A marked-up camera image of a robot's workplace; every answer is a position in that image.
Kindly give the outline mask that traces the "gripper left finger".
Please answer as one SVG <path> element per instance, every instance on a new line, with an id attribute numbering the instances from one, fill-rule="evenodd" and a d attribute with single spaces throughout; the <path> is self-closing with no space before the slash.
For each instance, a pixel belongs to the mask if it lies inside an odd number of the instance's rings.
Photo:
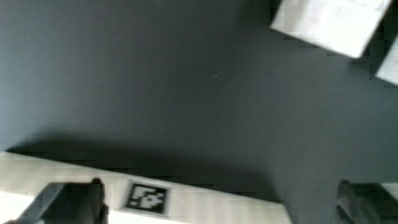
<path id="1" fill-rule="evenodd" d="M 109 224 L 106 184 L 52 182 L 17 219 L 17 224 Z"/>

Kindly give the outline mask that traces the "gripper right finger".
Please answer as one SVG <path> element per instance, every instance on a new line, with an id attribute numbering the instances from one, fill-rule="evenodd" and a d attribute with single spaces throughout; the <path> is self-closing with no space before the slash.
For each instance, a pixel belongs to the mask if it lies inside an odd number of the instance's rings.
<path id="1" fill-rule="evenodd" d="M 340 182 L 335 224 L 398 224 L 398 199 L 379 183 Z"/>

